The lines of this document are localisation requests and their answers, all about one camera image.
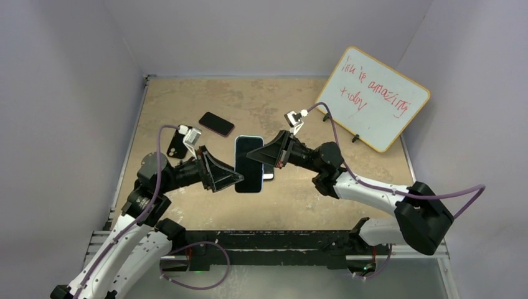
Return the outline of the black phone silver frame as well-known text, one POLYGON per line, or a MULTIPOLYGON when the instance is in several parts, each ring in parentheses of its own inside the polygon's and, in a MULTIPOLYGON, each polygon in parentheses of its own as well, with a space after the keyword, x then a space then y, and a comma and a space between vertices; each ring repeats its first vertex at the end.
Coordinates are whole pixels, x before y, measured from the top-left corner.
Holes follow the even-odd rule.
POLYGON ((271 181, 275 177, 274 166, 263 163, 263 180, 271 181))

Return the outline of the small black phone case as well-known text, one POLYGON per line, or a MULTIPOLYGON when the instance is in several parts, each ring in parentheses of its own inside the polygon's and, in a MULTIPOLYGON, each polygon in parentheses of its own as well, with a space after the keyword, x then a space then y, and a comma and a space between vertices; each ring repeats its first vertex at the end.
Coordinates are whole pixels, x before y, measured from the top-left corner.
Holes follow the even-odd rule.
POLYGON ((186 125, 175 129, 169 147, 166 151, 166 154, 169 158, 184 159, 186 157, 188 148, 184 144, 184 138, 191 129, 192 126, 186 125))

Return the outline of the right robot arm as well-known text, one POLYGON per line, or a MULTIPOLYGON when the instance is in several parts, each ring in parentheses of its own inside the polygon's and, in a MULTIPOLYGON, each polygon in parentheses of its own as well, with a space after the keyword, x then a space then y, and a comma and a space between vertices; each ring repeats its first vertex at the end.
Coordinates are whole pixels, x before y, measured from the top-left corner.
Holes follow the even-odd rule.
POLYGON ((432 194, 426 184, 402 186, 353 178, 333 141, 310 149, 292 133, 281 130, 271 142, 247 153, 247 158, 276 168, 293 164, 314 171, 317 175, 312 182, 323 196, 356 201, 394 216, 393 222, 367 219, 351 234, 349 244, 359 254, 374 245, 405 243, 421 254, 433 255, 454 221, 440 200, 420 199, 432 194))

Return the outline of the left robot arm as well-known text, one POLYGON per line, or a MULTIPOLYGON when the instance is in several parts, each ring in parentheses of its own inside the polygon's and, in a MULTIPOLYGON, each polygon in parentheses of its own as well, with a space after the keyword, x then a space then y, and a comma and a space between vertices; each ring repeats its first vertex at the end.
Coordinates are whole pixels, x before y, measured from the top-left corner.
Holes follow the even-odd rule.
POLYGON ((134 189, 103 245, 70 283, 52 290, 51 298, 123 298, 162 256, 189 248, 186 229, 162 218, 171 205, 167 192, 197 183, 217 192, 243 179, 204 146, 176 166, 160 151, 146 155, 142 163, 134 189))

